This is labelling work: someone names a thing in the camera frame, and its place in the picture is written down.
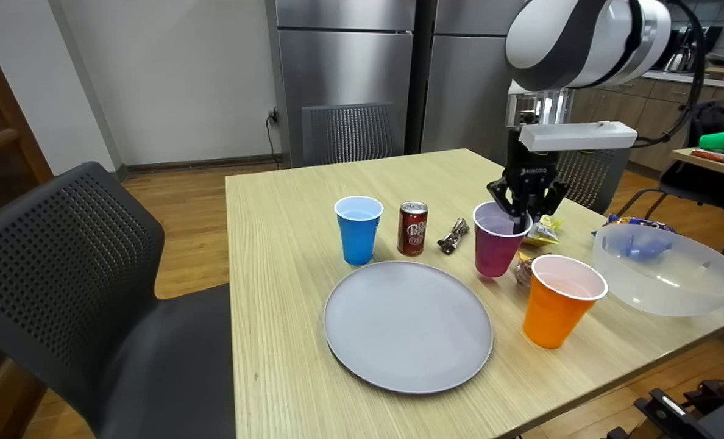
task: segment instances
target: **black chair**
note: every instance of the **black chair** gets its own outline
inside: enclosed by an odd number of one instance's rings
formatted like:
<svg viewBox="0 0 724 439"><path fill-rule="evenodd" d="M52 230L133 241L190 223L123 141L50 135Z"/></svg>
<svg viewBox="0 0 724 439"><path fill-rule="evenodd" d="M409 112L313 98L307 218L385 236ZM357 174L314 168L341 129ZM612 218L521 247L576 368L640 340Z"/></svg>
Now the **black chair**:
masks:
<svg viewBox="0 0 724 439"><path fill-rule="evenodd" d="M231 437L229 285L159 301L161 224L98 164L0 211L0 351L98 437Z"/></svg>
<svg viewBox="0 0 724 439"><path fill-rule="evenodd" d="M704 102L696 111L688 129L685 146L699 145L703 135L724 132L724 107L720 102ZM724 211L724 174L715 174L703 165L675 161L664 172L655 189L640 190L620 213L623 218L640 197L658 192L655 203L643 214L646 219L662 208L668 196L696 201L697 206L715 206Z"/></svg>

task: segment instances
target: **purple cup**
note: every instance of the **purple cup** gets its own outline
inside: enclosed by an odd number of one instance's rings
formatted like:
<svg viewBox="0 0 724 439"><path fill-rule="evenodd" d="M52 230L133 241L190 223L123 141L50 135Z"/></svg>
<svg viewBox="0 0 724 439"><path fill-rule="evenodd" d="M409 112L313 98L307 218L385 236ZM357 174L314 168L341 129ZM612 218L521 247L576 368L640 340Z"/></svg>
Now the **purple cup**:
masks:
<svg viewBox="0 0 724 439"><path fill-rule="evenodd" d="M509 269L515 252L529 235L532 219L527 218L525 231L515 231L515 219L497 203L481 203L473 213L475 219L475 269L482 278L501 278Z"/></svg>

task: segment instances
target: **plastic container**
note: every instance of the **plastic container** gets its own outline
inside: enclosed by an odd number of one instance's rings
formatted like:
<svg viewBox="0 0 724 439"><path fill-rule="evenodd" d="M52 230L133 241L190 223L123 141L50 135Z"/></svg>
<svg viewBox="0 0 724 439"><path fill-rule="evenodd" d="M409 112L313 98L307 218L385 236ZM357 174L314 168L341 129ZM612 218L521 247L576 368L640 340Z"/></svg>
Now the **plastic container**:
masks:
<svg viewBox="0 0 724 439"><path fill-rule="evenodd" d="M643 256L624 241L646 247ZM607 224L594 236L593 267L609 295L649 314L696 317L724 304L724 256L668 230Z"/></svg>

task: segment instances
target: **wooden table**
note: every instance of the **wooden table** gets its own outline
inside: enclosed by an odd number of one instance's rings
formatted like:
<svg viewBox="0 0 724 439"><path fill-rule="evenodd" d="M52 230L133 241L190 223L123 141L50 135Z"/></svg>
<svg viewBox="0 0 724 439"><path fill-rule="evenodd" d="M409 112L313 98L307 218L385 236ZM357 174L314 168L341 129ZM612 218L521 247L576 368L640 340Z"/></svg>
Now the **wooden table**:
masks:
<svg viewBox="0 0 724 439"><path fill-rule="evenodd" d="M724 174L724 164L693 156L693 152L697 152L697 150L675 150L672 152L672 158L675 161L683 161L683 164L693 164L693 165L699 165L699 168L710 168L710 172Z"/></svg>
<svg viewBox="0 0 724 439"><path fill-rule="evenodd" d="M507 274L482 282L473 236L454 256L436 239L488 201L501 165L471 152L419 154L228 178L237 437L507 437L545 423L635 370L724 329L724 309L697 319L598 302L558 348L521 331L527 287ZM385 206L375 262L417 262L471 287L497 331L488 367L463 387L430 397L378 390L343 370L323 337L331 290L354 274L341 262L335 201L367 192ZM430 203L426 250L396 250L397 206ZM602 218L563 203L565 231L551 252L590 258Z"/></svg>

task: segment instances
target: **can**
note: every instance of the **can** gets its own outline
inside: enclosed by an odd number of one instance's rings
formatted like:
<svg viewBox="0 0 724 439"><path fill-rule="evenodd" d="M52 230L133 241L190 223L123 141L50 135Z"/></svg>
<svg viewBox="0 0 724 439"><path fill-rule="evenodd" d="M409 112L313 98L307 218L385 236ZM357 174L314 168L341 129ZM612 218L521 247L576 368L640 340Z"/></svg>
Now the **can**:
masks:
<svg viewBox="0 0 724 439"><path fill-rule="evenodd" d="M399 254L419 256L426 243L430 208L419 201L408 201L399 208Z"/></svg>

